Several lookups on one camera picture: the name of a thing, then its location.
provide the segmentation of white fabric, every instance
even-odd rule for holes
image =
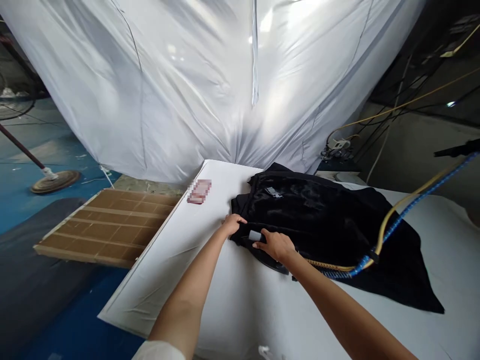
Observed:
[[[190,204],[183,196],[98,317],[146,337],[183,272],[230,211],[230,200],[247,193],[247,180],[259,171],[207,160],[197,175],[212,182],[205,202]],[[378,191],[390,203],[405,196]],[[420,235],[431,286],[445,314],[337,284],[419,359],[478,359],[480,229],[463,208],[439,196],[422,200],[405,220]],[[196,354],[209,360],[257,359],[259,345],[278,359],[349,359],[298,282],[227,240],[203,309]]]
[[[131,360],[186,360],[180,350],[165,341],[145,341]]]
[[[424,2],[2,0],[0,13],[95,160],[183,182],[204,159],[306,171]]]

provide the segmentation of white tabletop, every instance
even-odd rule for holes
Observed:
[[[196,177],[212,182],[205,202],[187,203],[184,194],[98,317],[147,337],[183,272],[229,213],[230,200],[248,193],[247,181],[260,171],[206,160]],[[405,195],[378,191],[390,203]],[[421,237],[430,282],[445,314],[337,284],[419,359],[478,359],[480,230],[463,208],[438,196],[421,201],[405,219]],[[211,360],[257,359],[258,345],[269,346],[279,359],[349,359],[298,282],[227,240],[203,310],[196,353]]]

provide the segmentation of person's left hand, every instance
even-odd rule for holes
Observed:
[[[221,221],[219,230],[225,232],[227,236],[233,235],[240,227],[239,222],[246,224],[247,220],[237,214],[227,215],[225,216],[225,220]]]

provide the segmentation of red pole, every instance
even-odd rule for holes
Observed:
[[[45,169],[45,165],[43,165],[32,153],[22,145],[20,141],[18,141],[4,126],[0,123],[0,131],[12,142],[15,144],[17,148],[21,150],[22,153],[27,155],[30,160],[32,160],[40,169]]]

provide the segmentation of cardboard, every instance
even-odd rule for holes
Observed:
[[[130,269],[179,199],[104,189],[33,248],[53,258]]]

